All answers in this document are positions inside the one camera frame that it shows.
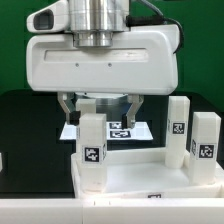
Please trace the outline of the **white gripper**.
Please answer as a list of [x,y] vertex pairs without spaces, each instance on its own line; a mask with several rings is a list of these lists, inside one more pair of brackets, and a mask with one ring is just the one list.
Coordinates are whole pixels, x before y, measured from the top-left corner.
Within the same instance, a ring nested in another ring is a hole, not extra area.
[[176,89],[179,27],[136,21],[129,4],[57,0],[28,16],[27,81],[36,91],[58,92],[68,125],[79,124],[80,112],[67,92],[130,94],[121,125],[133,129],[143,95]]

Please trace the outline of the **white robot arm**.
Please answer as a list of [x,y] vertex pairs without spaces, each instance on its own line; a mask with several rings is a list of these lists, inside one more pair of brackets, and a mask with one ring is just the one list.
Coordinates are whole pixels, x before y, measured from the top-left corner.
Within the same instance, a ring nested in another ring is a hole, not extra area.
[[56,92],[68,122],[78,122],[74,93],[127,96],[122,126],[132,128],[146,95],[176,89],[183,28],[138,1],[154,14],[132,16],[130,0],[57,0],[28,16],[27,82],[35,91]]

